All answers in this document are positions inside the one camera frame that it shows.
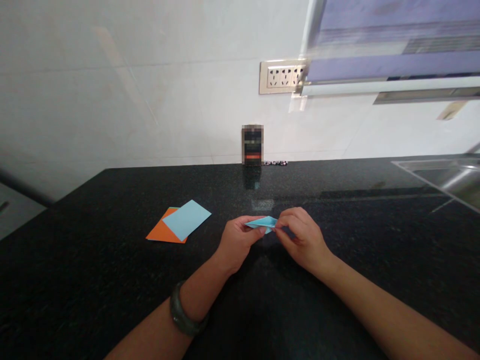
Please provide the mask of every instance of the electrical outlet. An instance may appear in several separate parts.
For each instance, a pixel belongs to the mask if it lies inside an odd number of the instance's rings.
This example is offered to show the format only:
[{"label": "electrical outlet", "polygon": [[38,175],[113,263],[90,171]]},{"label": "electrical outlet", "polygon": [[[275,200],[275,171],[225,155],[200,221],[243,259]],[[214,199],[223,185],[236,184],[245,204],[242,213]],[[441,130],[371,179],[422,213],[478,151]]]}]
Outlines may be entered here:
[{"label": "electrical outlet", "polygon": [[292,73],[294,67],[272,66],[268,68],[267,88],[288,88],[292,86]]},{"label": "electrical outlet", "polygon": [[302,80],[304,75],[305,65],[295,66],[292,69],[291,74],[291,86],[296,87],[299,84],[299,81]]},{"label": "electrical outlet", "polygon": [[307,61],[274,60],[260,64],[260,94],[294,93],[307,72]]}]

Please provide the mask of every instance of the folded blue paper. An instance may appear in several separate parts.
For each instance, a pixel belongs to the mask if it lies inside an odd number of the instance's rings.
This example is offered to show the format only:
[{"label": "folded blue paper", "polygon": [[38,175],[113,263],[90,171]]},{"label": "folded blue paper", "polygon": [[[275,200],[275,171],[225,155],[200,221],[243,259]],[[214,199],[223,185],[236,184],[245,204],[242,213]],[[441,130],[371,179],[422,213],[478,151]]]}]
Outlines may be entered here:
[{"label": "folded blue paper", "polygon": [[184,241],[187,236],[198,228],[210,215],[212,215],[210,211],[205,210],[195,201],[190,200],[162,221],[180,241]]},{"label": "folded blue paper", "polygon": [[271,216],[266,216],[258,220],[247,222],[245,225],[254,229],[259,227],[266,227],[265,234],[268,234],[269,232],[272,231],[272,228],[274,228],[276,224],[277,224],[276,218],[273,218]]}]

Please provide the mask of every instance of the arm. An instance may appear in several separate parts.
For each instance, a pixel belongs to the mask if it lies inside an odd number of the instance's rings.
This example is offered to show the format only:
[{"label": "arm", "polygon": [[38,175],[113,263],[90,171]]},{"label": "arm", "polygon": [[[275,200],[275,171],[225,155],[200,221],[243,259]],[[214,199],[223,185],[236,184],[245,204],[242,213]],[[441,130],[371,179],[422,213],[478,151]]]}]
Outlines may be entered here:
[{"label": "arm", "polygon": [[[245,223],[263,216],[241,216],[226,223],[220,245],[180,289],[183,311],[194,322],[205,318],[230,275],[236,273],[250,247],[265,234]],[[138,324],[105,358],[181,359],[193,338],[182,333],[170,315],[170,298]]]},{"label": "arm", "polygon": [[[288,226],[296,235],[281,229]],[[347,305],[390,359],[480,359],[448,332],[334,256],[300,207],[280,214],[275,232],[292,258]]]}]

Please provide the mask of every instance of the black granite countertop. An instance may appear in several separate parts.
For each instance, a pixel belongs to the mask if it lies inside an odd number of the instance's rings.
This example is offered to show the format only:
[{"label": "black granite countertop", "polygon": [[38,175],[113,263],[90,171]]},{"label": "black granite countertop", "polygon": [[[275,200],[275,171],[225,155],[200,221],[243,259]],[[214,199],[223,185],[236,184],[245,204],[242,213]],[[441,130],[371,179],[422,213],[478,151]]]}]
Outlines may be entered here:
[{"label": "black granite countertop", "polygon": [[[337,256],[479,351],[480,215],[456,201],[441,207],[446,195],[391,160],[101,172],[0,241],[2,358],[104,357],[213,254],[227,220],[277,218],[293,206],[310,213]],[[145,240],[168,207],[191,199],[212,216],[186,244]],[[270,233],[185,358],[385,356]]]}]

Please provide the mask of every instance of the bracelet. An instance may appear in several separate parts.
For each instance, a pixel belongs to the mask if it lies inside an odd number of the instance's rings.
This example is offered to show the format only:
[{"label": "bracelet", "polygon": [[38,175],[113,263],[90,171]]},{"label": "bracelet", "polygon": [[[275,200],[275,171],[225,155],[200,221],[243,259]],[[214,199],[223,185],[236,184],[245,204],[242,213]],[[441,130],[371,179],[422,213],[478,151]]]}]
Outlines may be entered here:
[{"label": "bracelet", "polygon": [[194,337],[195,335],[201,333],[207,326],[207,321],[209,320],[209,313],[201,322],[195,322],[188,318],[185,315],[182,303],[180,302],[180,288],[185,283],[185,281],[180,281],[170,296],[170,314],[173,322],[176,327],[184,334]]}]

